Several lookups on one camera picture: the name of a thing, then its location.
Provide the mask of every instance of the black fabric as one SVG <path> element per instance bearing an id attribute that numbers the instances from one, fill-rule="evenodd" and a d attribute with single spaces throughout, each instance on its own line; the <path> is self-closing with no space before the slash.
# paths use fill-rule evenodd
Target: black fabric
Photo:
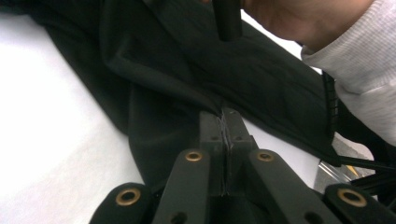
<path id="1" fill-rule="evenodd" d="M 220 42 L 210 5 L 18 2 L 46 27 L 115 125 L 128 133 L 153 191 L 165 183 L 179 151 L 198 147 L 199 111 L 219 115 L 226 105 L 268 133 L 339 164 L 326 134 L 320 76 L 247 24 L 240 40 Z"/>

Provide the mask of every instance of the knit sleeve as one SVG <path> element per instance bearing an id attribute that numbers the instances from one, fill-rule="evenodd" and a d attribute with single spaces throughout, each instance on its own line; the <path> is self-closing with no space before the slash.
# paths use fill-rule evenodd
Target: knit sleeve
<path id="1" fill-rule="evenodd" d="M 396 146 L 396 2 L 375 0 L 326 48 L 303 47 L 305 63 L 335 79 L 338 97 L 367 127 Z"/>

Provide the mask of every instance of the black machine part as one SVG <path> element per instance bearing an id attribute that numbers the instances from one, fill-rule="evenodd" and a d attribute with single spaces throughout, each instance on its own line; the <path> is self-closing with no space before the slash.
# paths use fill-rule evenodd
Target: black machine part
<path id="1" fill-rule="evenodd" d="M 240 0 L 212 0 L 219 38 L 233 41 L 242 36 Z"/>
<path id="2" fill-rule="evenodd" d="M 275 152 L 258 149 L 238 112 L 201 113 L 201 146 L 182 151 L 163 192 L 125 184 L 113 189 L 91 224 L 396 223 L 363 190 L 310 189 Z"/>

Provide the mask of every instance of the brass grommet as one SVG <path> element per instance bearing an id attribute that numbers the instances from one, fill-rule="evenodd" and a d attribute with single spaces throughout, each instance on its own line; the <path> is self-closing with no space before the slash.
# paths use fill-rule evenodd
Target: brass grommet
<path id="1" fill-rule="evenodd" d="M 201 152 L 193 151 L 189 152 L 186 155 L 186 160 L 188 161 L 200 161 L 202 159 L 203 155 Z"/>
<path id="2" fill-rule="evenodd" d="M 140 199 L 140 190 L 133 189 L 123 189 L 117 195 L 116 203 L 121 206 L 128 206 L 136 203 Z"/>
<path id="3" fill-rule="evenodd" d="M 347 196 L 350 194 L 353 197 L 356 197 L 356 199 L 351 199 L 350 196 Z M 366 199 L 361 196 L 358 192 L 352 189 L 339 189 L 337 191 L 338 197 L 344 201 L 345 203 L 348 203 L 350 205 L 353 205 L 355 207 L 364 207 L 367 205 Z"/>
<path id="4" fill-rule="evenodd" d="M 267 152 L 259 152 L 257 154 L 257 159 L 259 159 L 259 161 L 273 161 L 274 157 L 273 155 L 271 155 L 270 153 Z"/>

